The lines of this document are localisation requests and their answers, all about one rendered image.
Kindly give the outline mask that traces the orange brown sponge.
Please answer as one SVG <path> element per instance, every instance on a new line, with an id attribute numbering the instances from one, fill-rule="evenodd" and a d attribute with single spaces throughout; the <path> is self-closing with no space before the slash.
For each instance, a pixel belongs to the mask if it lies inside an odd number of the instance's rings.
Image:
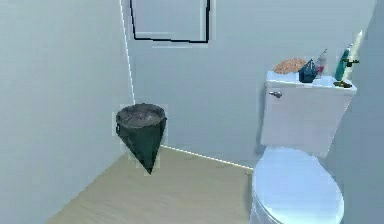
<path id="1" fill-rule="evenodd" d="M 273 71 L 277 74 L 287 74 L 291 72 L 298 72 L 305 64 L 306 64 L 306 61 L 301 58 L 286 59 L 281 61 L 278 65 L 276 65 Z"/>

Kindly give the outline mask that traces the clear spray bottle red liquid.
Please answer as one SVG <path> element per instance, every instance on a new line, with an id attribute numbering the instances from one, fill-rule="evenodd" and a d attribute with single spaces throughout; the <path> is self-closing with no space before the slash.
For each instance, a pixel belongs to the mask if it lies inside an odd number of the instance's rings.
<path id="1" fill-rule="evenodd" d="M 320 78 L 323 75 L 324 69 L 327 64 L 327 50 L 324 50 L 316 60 L 316 77 Z"/>

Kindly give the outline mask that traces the white toilet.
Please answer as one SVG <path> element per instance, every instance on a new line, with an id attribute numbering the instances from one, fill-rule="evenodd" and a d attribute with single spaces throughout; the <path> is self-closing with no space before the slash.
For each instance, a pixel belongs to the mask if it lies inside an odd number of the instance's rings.
<path id="1" fill-rule="evenodd" d="M 252 174 L 249 224 L 341 224 L 344 198 L 320 163 L 357 92 L 332 76 L 301 83 L 297 73 L 270 71 L 260 143 Z"/>

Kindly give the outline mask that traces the green bottle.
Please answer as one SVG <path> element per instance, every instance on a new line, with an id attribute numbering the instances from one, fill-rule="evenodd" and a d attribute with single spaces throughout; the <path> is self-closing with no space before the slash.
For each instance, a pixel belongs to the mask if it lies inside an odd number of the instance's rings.
<path id="1" fill-rule="evenodd" d="M 350 51 L 351 51 L 351 48 L 353 47 L 352 44 L 349 44 L 345 49 L 344 49 L 344 52 L 342 54 L 342 56 L 340 57 L 339 59 L 339 62 L 338 62 L 338 65 L 337 65 L 337 68 L 336 68 L 336 71 L 335 71 L 335 74 L 334 74 L 334 78 L 337 80 L 337 81 L 341 81 L 342 80 L 342 77 L 343 77 L 343 73 L 345 71 L 345 68 L 346 68 L 346 62 L 345 62 L 345 59 L 348 58 L 349 54 L 350 54 Z"/>

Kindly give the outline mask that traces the dark green cone bin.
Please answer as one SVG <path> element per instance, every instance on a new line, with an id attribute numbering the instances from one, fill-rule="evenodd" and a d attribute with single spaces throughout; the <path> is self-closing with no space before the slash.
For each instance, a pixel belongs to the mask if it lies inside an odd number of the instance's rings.
<path id="1" fill-rule="evenodd" d="M 116 134 L 149 175 L 155 166 L 166 123 L 164 109 L 154 104 L 130 105 L 116 114 Z"/>

